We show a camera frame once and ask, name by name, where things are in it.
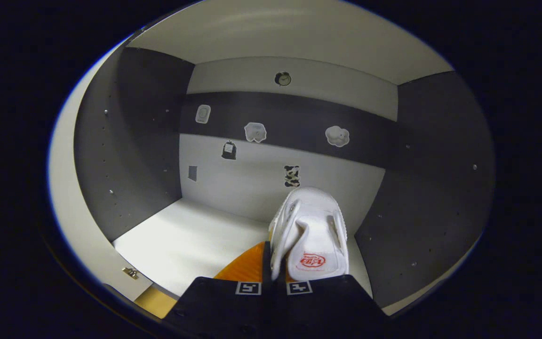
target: white ceiling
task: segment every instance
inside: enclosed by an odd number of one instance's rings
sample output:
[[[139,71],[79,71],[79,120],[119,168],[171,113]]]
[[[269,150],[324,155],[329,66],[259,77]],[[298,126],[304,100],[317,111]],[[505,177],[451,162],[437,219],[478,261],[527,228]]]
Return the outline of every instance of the white ceiling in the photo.
[[[205,0],[157,23],[128,47],[193,64],[256,56],[303,58],[394,84],[452,71],[415,36],[338,0]]]

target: panda sticker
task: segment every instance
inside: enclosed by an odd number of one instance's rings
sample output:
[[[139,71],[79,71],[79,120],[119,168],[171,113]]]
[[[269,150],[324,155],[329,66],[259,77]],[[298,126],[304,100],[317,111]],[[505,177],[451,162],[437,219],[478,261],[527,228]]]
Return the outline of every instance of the panda sticker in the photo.
[[[286,185],[286,187],[299,187],[301,185],[301,178],[298,174],[301,167],[286,165],[284,166],[284,170],[286,171],[286,176],[284,176],[286,182],[284,182],[284,185]]]

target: gray wall panel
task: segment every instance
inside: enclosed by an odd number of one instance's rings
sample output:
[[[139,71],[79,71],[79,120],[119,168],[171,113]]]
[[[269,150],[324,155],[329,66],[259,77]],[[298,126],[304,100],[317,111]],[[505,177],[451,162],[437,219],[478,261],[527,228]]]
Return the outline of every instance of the gray wall panel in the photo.
[[[195,121],[200,105],[211,107],[207,124]],[[181,133],[245,140],[248,122],[265,125],[263,144],[295,148],[387,167],[394,145],[396,122],[319,99],[262,92],[189,94],[181,110]],[[338,148],[327,142],[325,129],[338,125],[350,142]]]
[[[456,73],[400,85],[398,114],[394,157],[355,234],[380,307],[430,284],[471,248],[494,187],[488,125]]]
[[[123,48],[89,84],[75,127],[75,164],[89,210],[110,241],[181,198],[179,112],[193,67]]]

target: white floor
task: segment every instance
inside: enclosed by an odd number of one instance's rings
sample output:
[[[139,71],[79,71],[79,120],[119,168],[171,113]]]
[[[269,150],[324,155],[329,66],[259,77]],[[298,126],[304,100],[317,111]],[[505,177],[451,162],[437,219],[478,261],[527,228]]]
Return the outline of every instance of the white floor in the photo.
[[[268,227],[182,198],[112,244],[148,279],[181,296],[196,277],[215,276],[241,253],[268,240]],[[350,274],[371,295],[354,234],[349,234],[348,250]]]

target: small gray square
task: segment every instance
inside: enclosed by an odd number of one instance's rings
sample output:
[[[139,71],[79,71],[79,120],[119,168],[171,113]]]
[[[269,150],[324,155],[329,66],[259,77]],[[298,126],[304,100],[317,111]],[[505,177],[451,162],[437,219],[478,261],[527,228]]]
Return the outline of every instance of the small gray square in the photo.
[[[238,281],[235,294],[242,296],[260,296],[261,283]]]
[[[292,296],[293,294],[312,293],[312,288],[309,281],[289,282],[286,283],[286,288],[288,289],[289,296]]]
[[[190,178],[193,181],[198,180],[198,166],[190,166],[190,169],[187,172],[187,178]]]

